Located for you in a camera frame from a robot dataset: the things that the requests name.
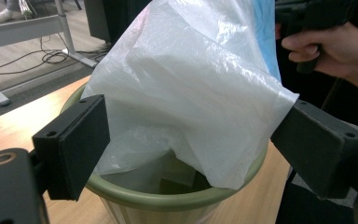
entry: foot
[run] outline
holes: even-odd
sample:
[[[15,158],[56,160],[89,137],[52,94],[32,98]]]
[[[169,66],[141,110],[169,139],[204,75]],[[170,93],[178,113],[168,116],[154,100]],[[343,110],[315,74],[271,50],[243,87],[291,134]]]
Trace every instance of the foot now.
[[[18,11],[11,11],[8,9],[5,9],[0,12],[0,23],[5,21],[10,21],[15,18],[19,18],[21,16],[21,13]]]

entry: wooden tabletop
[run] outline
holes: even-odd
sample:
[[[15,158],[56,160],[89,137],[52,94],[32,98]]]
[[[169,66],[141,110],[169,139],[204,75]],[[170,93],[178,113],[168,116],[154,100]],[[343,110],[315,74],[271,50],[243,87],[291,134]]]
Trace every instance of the wooden tabletop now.
[[[0,116],[0,150],[12,147],[34,149],[31,137],[56,118],[69,96],[89,78],[46,95]],[[234,196],[221,203],[213,224],[275,223],[289,164],[272,145],[256,177]],[[51,224],[115,224],[100,198],[84,189],[78,202],[52,201],[44,195]]]

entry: plastic bag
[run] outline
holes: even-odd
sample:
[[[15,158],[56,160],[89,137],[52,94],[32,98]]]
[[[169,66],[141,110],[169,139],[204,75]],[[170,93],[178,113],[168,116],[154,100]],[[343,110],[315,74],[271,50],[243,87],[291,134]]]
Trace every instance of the plastic bag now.
[[[112,141],[99,173],[172,149],[212,186],[240,188],[297,98],[279,78],[273,1],[152,1],[83,93],[106,99]]]

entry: desk frame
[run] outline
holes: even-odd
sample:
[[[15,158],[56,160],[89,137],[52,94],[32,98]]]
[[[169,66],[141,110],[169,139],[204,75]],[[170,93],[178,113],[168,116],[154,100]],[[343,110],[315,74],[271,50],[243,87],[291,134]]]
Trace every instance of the desk frame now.
[[[55,0],[55,3],[58,15],[0,25],[0,47],[38,38],[40,36],[54,35],[63,32],[67,49],[63,49],[62,52],[85,65],[95,67],[97,65],[96,62],[75,51],[68,21],[63,11],[62,0]],[[9,104],[10,100],[0,92],[0,106]]]

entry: hand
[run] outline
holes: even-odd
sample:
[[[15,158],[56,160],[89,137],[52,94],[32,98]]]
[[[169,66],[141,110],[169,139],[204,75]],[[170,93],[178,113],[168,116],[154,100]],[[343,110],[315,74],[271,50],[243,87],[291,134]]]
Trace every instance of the hand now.
[[[315,70],[341,77],[358,86],[358,28],[351,23],[322,31],[303,31],[287,36],[282,46],[289,59],[306,62],[318,58]]]

